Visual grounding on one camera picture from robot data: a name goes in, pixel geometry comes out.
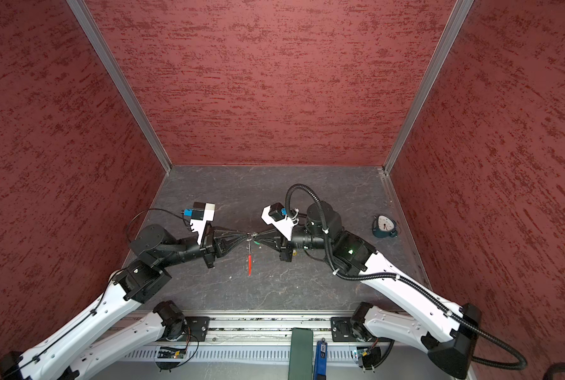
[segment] green block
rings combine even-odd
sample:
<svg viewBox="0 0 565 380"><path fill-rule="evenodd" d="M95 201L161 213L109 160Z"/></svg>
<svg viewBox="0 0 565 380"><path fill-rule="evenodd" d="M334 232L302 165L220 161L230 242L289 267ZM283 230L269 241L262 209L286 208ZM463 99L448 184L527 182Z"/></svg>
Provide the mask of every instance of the green block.
<svg viewBox="0 0 565 380"><path fill-rule="evenodd" d="M294 328L291 335L291 358L288 363L288 380L312 380L314 332Z"/></svg>

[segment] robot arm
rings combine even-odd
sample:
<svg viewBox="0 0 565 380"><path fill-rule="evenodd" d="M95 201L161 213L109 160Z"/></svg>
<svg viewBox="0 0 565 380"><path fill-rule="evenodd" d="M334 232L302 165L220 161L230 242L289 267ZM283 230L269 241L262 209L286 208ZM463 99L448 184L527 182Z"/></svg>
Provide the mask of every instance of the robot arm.
<svg viewBox="0 0 565 380"><path fill-rule="evenodd" d="M245 232L213 227L213 204L195 203L191 226L195 236L175 239L162 226L148 225L130 248L137 256L115 272L104 291L62 328L25 352L12 351L0 360L5 380L88 379L128 352L160 338L183 332L185 318L172 304L160 303L141 321L95 343L107 329L153 297L170 279L166 268L204 259L208 268L242 241Z"/></svg>
<svg viewBox="0 0 565 380"><path fill-rule="evenodd" d="M288 210L295 188L306 190L318 200L308 207L304 225L298 223L299 210ZM351 320L355 338L399 340L426 352L446 373L466 378L479 335L457 319L478 329L478 308L470 304L460 307L417 283L367 241L345 231L339 214L307 186L292 186L286 194L286 207L280 203L267 206L262 219L274 229L256 233L253 238L280 252L280 260L291 262L294 249L325 249L325 261L334 275L371 286L410 314L388 313L361 304Z"/></svg>
<svg viewBox="0 0 565 380"><path fill-rule="evenodd" d="M315 203L307 214L292 210L291 217L286 211L290 210L290 194L297 188L309 192ZM88 379L139 346L180 334L185 323L183 315L174 305L167 304L168 307L154 309L141 321L95 343L105 330L148 301L171 279L167 267L202 257L207 268L213 268L217 258L224 257L248 237L280 252L280 259L285 262L292 261L294 249L324 249L325 261L334 275L373 287L411 315L388 313L363 303L350 320L358 340L391 338L415 346L439 368L461 379L467 375L478 336L494 342L519 361L474 361L510 370L527 365L518 351L479 329L480 311L475 306L460 307L419 285L371 244L345 231L339 214L307 186L292 186L286 195L286 207L277 203L264 208L262 218L274 228L252 236L211 226L213 213L214 204L195 203L192 210L186 210L185 214L191 217L191 231L198 232L197 239L175 239L157 224L143 228L130 243L137 260L116 272L99 298L48 339L24 353L13 351L5 355L0 360L2 377ZM304 225L298 223L298 217L305 218Z"/></svg>

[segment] textured red wall panel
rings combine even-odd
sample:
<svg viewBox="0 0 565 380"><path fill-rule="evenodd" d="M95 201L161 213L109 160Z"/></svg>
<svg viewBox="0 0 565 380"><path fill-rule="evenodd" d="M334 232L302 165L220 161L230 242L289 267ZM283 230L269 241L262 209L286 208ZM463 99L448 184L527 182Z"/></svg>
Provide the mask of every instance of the textured red wall panel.
<svg viewBox="0 0 565 380"><path fill-rule="evenodd" d="M103 291L162 177L66 2L0 2L0 356Z"/></svg>
<svg viewBox="0 0 565 380"><path fill-rule="evenodd" d="M565 2L475 2L393 181L435 291L530 362L482 378L565 361Z"/></svg>
<svg viewBox="0 0 565 380"><path fill-rule="evenodd" d="M87 0L175 164L381 165L454 0Z"/></svg>

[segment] cable tie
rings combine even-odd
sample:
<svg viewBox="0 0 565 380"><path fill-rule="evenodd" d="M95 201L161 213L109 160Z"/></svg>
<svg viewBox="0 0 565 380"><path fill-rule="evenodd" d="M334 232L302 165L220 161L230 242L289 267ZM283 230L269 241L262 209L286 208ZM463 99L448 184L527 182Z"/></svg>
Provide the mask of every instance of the cable tie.
<svg viewBox="0 0 565 380"><path fill-rule="evenodd" d="M295 219L297 219L297 216L299 215L299 209L294 209L295 210L295 215L294 216L289 216L288 214L286 215L287 217L289 217L289 219L291 219L292 221L294 221Z"/></svg>

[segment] gauge dial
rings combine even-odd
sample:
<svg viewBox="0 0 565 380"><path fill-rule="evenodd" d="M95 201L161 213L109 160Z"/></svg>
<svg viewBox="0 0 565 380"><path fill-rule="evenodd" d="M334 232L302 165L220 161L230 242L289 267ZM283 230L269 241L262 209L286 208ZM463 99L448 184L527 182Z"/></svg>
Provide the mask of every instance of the gauge dial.
<svg viewBox="0 0 565 380"><path fill-rule="evenodd" d="M394 229L394 222L384 215L377 218L377 226L381 231L390 232Z"/></svg>

